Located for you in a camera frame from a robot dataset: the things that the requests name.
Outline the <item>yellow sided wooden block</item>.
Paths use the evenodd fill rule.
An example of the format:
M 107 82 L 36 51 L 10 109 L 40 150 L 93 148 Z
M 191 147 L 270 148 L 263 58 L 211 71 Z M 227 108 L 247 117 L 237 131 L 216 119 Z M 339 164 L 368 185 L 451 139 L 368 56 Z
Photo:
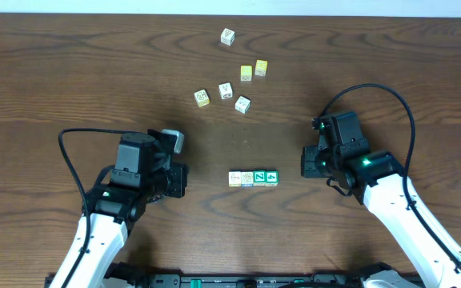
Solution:
M 228 173 L 228 184 L 230 187 L 242 185 L 241 172 L 240 171 L 230 171 Z

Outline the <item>green number 4 block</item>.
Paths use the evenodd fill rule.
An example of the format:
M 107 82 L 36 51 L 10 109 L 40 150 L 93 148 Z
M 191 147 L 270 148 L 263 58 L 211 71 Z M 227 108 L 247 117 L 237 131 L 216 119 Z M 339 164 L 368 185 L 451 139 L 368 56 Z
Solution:
M 267 171 L 266 172 L 266 186 L 277 186 L 279 184 L 279 173 L 274 171 Z

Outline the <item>green letter N block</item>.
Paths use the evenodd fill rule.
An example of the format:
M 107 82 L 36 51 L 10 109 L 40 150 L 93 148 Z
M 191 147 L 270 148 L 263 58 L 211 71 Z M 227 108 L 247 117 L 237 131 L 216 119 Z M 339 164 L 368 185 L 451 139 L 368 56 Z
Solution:
M 267 182 L 266 172 L 264 170 L 255 170 L 253 172 L 253 177 L 254 186 L 264 186 Z

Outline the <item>blue sided wooden block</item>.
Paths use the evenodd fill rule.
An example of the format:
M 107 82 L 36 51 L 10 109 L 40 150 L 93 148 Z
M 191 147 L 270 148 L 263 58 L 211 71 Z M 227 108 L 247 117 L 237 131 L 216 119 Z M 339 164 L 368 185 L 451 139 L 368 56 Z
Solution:
M 241 172 L 241 186 L 252 187 L 254 185 L 254 172 L 242 171 Z

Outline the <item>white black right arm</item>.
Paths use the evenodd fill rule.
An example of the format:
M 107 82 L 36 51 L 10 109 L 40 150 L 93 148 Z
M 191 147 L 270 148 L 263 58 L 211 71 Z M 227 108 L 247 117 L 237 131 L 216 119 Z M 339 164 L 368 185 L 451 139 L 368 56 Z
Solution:
M 325 178 L 355 197 L 391 233 L 426 287 L 461 287 L 461 246 L 424 204 L 402 165 L 387 151 L 306 146 L 304 178 Z

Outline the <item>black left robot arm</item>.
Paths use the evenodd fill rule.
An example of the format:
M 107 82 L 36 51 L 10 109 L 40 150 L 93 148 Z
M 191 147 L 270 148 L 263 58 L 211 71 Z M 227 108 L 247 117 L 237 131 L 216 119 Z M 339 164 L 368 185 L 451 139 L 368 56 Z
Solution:
M 177 130 L 120 130 L 117 158 L 89 190 L 81 190 L 82 217 L 74 241 L 47 287 L 148 287 L 149 276 L 114 262 L 148 204 L 181 198 L 188 167 L 175 163 L 184 136 Z

